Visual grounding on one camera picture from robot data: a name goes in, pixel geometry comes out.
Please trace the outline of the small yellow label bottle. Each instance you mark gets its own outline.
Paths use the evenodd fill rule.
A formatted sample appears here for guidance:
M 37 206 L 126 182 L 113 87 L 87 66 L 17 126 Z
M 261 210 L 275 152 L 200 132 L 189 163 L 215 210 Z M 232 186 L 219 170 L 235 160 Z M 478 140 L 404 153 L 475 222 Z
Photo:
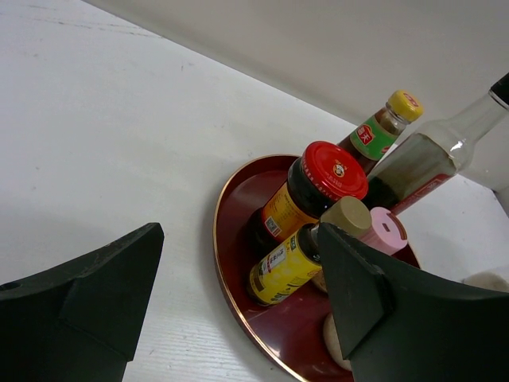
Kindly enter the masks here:
M 343 197 L 316 223 L 307 223 L 283 240 L 254 265 L 247 292 L 261 306 L 274 306 L 288 298 L 322 271 L 318 233 L 332 224 L 355 238 L 372 225 L 367 206 L 355 197 Z

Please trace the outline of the pink lid seasoning jar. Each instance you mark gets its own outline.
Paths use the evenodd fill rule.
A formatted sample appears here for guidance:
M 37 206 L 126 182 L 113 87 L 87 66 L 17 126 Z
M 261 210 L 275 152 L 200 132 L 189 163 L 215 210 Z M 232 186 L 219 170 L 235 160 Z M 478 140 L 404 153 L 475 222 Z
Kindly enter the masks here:
M 359 237 L 362 243 L 386 255 L 393 255 L 408 244 L 406 230 L 391 211 L 374 207 L 370 214 L 371 227 Z

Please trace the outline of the red lid chili sauce jar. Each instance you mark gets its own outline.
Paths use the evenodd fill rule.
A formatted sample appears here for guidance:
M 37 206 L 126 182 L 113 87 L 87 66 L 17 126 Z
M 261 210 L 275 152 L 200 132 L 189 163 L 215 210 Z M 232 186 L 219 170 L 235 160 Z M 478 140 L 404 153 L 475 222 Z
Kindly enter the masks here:
M 290 166 L 286 180 L 246 224 L 251 245 L 265 254 L 300 227 L 316 223 L 343 197 L 363 199 L 368 191 L 361 165 L 326 141 L 310 143 Z

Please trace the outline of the green label sauce bottle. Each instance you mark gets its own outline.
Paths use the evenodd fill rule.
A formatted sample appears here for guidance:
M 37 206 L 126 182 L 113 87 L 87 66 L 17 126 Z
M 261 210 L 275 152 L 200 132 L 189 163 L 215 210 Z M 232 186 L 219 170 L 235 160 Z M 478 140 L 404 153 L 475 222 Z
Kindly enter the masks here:
M 405 90 L 395 91 L 371 117 L 361 123 L 337 146 L 346 150 L 368 175 L 401 133 L 424 111 L 417 97 Z

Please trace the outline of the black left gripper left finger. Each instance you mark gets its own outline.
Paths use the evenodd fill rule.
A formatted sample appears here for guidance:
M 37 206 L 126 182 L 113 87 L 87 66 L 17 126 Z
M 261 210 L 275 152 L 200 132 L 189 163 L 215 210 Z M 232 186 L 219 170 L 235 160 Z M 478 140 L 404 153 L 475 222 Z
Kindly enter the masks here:
M 1 286 L 3 381 L 120 381 L 134 359 L 164 242 L 146 224 Z

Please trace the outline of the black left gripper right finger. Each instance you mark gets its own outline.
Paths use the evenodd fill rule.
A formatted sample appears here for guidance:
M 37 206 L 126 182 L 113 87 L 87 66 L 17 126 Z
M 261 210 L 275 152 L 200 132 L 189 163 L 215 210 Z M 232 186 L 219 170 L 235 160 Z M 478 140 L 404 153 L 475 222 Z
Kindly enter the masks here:
M 357 381 L 505 381 L 508 296 L 432 275 L 332 224 L 318 244 Z

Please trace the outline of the round red lacquer tray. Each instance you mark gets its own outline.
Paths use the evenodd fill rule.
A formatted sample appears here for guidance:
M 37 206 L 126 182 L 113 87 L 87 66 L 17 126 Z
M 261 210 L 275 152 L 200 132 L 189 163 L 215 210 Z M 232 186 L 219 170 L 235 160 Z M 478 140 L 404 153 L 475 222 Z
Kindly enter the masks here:
M 299 381 L 351 381 L 353 375 L 329 355 L 323 324 L 331 311 L 325 293 L 306 283 L 283 303 L 262 307 L 246 290 L 259 260 L 245 224 L 286 179 L 296 156 L 268 155 L 236 170 L 216 204 L 213 241 L 216 274 L 232 316 L 260 352 Z

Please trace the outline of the tall dark soy sauce bottle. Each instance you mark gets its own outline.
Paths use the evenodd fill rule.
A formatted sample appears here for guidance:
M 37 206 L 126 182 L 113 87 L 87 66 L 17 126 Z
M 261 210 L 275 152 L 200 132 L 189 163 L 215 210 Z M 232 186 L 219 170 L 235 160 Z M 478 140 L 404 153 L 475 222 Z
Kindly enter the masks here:
M 508 76 L 450 119 L 422 124 L 368 175 L 363 203 L 398 215 L 472 161 L 476 144 L 508 116 Z

